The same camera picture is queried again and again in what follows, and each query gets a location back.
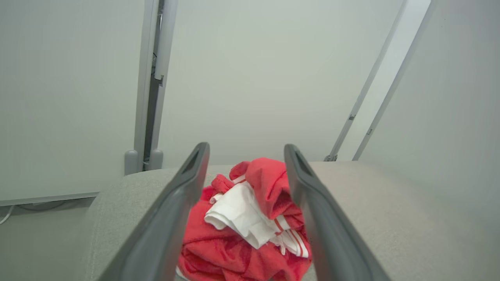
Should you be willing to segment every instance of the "metal bracket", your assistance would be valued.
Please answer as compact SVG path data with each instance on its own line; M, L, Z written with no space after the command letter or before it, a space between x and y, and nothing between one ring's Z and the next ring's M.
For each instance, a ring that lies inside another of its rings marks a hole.
M337 156L338 154L335 154L333 157L330 157L330 155L327 155L323 161L325 162L333 162L333 161L337 161Z

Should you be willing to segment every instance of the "red garment with white stripes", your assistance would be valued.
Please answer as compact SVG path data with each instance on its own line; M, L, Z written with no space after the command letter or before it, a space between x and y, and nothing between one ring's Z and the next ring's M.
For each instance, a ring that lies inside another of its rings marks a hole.
M217 175L191 210L179 257L179 269L191 281L301 280L311 265L310 256L299 257L289 251L283 255L272 242L255 249L229 227L217 230L204 221L206 212L212 207L210 198L246 180L252 186L264 215L270 220L283 215L294 230L291 237L299 236L297 242L301 240L300 244L311 253L304 218L290 197L285 164L268 158L245 161L231 169L229 178Z

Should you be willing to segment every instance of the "white cloth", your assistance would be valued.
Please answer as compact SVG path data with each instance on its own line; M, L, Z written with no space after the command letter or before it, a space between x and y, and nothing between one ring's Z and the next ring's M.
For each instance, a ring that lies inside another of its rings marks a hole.
M270 220L262 213L247 181L235 184L225 194L214 195L210 203L213 206L206 212L205 222L216 229L230 227L255 249L271 241L280 247L283 255L289 250L296 256L309 257L301 236L290 229L283 215Z
M215 195L210 199L210 202L213 201L212 208L205 214L205 222L218 230L230 227L255 249L262 247L276 236L276 232L281 231L274 220L266 218L261 212L254 190L247 181L235 184L222 196ZM290 229L285 218L281 217L277 219L282 223L280 227L283 230Z

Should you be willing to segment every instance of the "floor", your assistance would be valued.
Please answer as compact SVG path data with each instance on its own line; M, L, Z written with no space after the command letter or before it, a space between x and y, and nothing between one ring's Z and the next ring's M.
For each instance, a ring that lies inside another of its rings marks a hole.
M74 280L79 253L84 247L82 222L93 200L70 200L42 212L15 207L11 217L0 225L0 279ZM0 217L7 210L8 207L0 207Z

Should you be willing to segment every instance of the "gray fabric surface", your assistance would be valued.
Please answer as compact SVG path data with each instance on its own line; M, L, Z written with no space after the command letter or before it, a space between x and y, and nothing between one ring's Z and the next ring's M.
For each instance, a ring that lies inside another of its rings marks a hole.
M496 237L465 214L376 166L310 164L393 280L498 280ZM205 185L231 167L210 166ZM128 175L99 194L87 212L90 240L81 280L99 277L175 172ZM314 270L303 280L316 280Z

